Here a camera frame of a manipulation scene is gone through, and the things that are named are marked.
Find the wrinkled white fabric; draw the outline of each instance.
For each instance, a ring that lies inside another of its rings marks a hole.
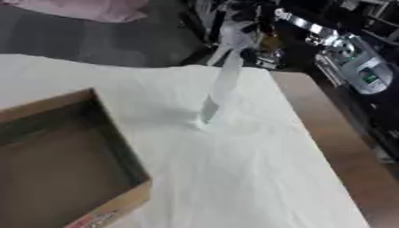
[[[63,17],[128,22],[145,17],[138,9],[149,0],[3,0],[17,7]]]
[[[153,177],[111,227],[367,228],[273,78],[243,69],[212,125],[195,118],[219,69],[127,69],[0,55],[0,108],[95,87]]]

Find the white tablecloth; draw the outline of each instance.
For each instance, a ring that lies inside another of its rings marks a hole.
[[[0,55],[0,108],[95,87],[153,177],[112,227],[365,228],[265,70],[244,69],[214,125],[193,120],[219,69],[127,69]]]

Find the floor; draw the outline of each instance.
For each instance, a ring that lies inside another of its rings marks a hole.
[[[0,4],[0,53],[127,67],[174,66],[199,41],[179,28],[179,0],[150,0],[146,19],[107,24]]]

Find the machine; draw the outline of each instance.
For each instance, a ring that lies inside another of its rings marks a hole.
[[[247,22],[242,32],[262,33],[264,39],[261,48],[242,50],[244,60],[260,68],[303,70],[312,77],[326,77],[354,103],[350,104],[356,107],[354,115],[367,131],[391,157],[399,160],[397,1],[200,2],[208,2],[211,6],[206,8],[213,10],[211,15],[217,18],[216,23],[206,19],[208,29],[204,29],[202,37],[211,37],[206,54],[216,49],[221,15]]]

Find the tabletop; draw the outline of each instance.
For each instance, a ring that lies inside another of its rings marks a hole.
[[[399,184],[372,149],[309,76],[273,76],[371,227],[398,227]]]

